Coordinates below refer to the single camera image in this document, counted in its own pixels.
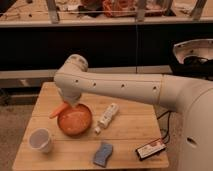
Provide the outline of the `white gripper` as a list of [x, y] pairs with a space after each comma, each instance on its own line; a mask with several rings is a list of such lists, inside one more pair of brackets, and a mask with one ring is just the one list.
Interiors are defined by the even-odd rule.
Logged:
[[64, 102], [70, 106], [76, 106], [79, 103], [82, 93], [80, 91], [59, 90], [59, 94]]

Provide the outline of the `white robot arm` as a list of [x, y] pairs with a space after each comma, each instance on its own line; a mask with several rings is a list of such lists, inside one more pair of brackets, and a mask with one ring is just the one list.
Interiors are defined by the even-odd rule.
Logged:
[[54, 76], [62, 99], [84, 92], [157, 104], [183, 115], [178, 171], [213, 171], [213, 81], [165, 74], [101, 74], [73, 54]]

